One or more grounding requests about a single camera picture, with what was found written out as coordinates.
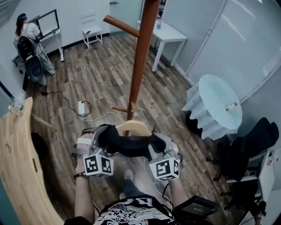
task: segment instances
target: long hair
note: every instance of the long hair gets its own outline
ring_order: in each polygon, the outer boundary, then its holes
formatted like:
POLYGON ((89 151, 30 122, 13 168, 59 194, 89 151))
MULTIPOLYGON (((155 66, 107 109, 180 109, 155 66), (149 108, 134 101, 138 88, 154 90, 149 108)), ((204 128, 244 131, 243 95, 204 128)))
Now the long hair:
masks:
POLYGON ((17 28, 16 28, 16 34, 18 36, 21 36, 22 35, 22 29, 23 29, 23 25, 25 23, 25 20, 26 20, 26 15, 25 13, 22 13, 18 16, 18 19, 17 19, 17 28))

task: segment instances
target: white cube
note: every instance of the white cube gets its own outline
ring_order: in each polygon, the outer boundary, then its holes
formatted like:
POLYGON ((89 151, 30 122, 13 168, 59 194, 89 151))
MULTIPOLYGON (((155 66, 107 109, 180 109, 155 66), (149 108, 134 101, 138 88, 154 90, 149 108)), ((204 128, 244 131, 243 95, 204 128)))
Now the white cube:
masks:
POLYGON ((180 160, 174 157, 150 164, 151 171, 156 179, 161 181, 172 180, 180 175, 180 160))
POLYGON ((83 156, 85 173, 91 177, 113 175, 113 160, 101 155, 83 156))

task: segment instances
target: white shirt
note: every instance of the white shirt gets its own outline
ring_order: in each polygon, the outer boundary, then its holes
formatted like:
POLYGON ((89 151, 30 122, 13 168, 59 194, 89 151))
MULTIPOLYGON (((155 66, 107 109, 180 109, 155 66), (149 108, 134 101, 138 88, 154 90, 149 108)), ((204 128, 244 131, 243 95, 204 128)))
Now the white shirt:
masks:
MULTIPOLYGON (((23 25, 22 35, 30 37, 33 40, 35 40, 35 37, 39 34, 40 34, 40 30, 39 30, 38 26, 35 25, 34 23, 25 23, 23 25)), ((18 39, 19 39, 19 36, 15 33, 14 38, 13 38, 15 47, 18 44, 18 39)))

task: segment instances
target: wooden coat rack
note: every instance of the wooden coat rack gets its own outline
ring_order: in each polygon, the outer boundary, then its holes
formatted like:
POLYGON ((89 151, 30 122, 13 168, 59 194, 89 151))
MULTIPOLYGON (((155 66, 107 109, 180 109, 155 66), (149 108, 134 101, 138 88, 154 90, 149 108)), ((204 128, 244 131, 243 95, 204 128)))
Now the wooden coat rack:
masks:
POLYGON ((160 0, 145 0, 143 15, 140 23, 140 31, 112 16, 107 15, 104 18, 105 22, 118 27, 123 31, 126 31, 137 38, 137 48, 133 65, 133 75, 128 108, 125 109, 118 106, 112 107, 112 109, 127 113, 127 120, 132 120, 133 111, 136 109, 136 102, 141 86, 144 64, 146 56, 148 54, 150 39, 153 33, 159 5, 160 0))

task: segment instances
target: white tablecloth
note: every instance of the white tablecloth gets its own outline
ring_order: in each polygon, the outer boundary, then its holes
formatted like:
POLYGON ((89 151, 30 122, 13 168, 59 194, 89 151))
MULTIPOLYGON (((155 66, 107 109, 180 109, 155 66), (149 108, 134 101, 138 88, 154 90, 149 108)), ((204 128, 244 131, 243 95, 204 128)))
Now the white tablecloth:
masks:
POLYGON ((216 140, 226 134, 235 134, 242 122, 240 105, 226 111, 226 108, 238 101, 237 95, 222 79, 214 75, 204 75, 187 92, 187 103, 183 111, 191 111, 190 119, 198 120, 202 128, 202 139, 216 140))

